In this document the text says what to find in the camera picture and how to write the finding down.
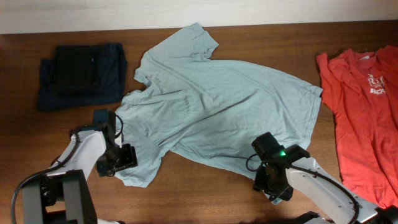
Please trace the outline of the light blue t-shirt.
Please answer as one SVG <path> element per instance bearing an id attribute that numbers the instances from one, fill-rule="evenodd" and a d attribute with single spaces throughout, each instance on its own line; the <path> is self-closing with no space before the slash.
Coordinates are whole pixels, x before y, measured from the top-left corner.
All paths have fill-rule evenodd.
<path id="1" fill-rule="evenodd" d="M 262 65 L 213 60 L 217 46 L 192 24 L 143 55 L 134 78 L 146 89 L 128 93 L 116 111 L 138 161 L 116 173 L 126 186 L 147 187 L 167 152 L 253 179 L 258 136 L 309 146 L 322 89 Z"/>

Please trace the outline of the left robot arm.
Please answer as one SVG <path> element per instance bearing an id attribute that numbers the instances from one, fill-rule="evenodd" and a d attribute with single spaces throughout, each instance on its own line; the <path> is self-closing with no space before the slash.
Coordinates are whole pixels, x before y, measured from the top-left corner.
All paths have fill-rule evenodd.
<path id="1" fill-rule="evenodd" d="M 48 169 L 36 172 L 16 187 L 11 222 L 16 223 L 16 200 L 22 195 L 25 223 L 104 223 L 98 218 L 88 188 L 92 170 L 100 177 L 138 165 L 136 151 L 124 143 L 116 125 L 122 119 L 109 109 L 96 110 L 91 124 L 71 130 L 70 143 Z"/>

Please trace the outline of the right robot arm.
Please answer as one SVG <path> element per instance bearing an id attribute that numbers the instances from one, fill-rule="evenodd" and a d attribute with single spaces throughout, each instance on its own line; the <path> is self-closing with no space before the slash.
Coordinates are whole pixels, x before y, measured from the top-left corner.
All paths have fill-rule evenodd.
<path id="1" fill-rule="evenodd" d="M 295 219 L 299 223 L 397 223 L 397 207 L 378 207 L 347 189 L 321 168 L 310 153 L 294 144 L 285 148 L 271 133 L 258 136 L 251 144 L 261 160 L 254 190 L 275 200 L 288 201 L 298 190 L 325 212 L 307 212 Z"/>

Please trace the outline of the folded dark navy garment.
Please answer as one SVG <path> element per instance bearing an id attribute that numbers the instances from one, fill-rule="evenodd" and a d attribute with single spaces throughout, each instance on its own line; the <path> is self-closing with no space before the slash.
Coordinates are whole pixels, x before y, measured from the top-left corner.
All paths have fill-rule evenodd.
<path id="1" fill-rule="evenodd" d="M 39 70 L 37 109 L 54 111 L 121 101 L 127 60 L 123 45 L 59 45 Z"/>

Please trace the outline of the red t-shirt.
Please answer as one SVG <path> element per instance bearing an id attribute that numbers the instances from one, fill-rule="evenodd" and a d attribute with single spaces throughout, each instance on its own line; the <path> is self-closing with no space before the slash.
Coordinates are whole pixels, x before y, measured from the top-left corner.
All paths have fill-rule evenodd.
<path id="1" fill-rule="evenodd" d="M 343 184 L 382 208 L 397 205 L 397 47 L 316 61 Z"/>

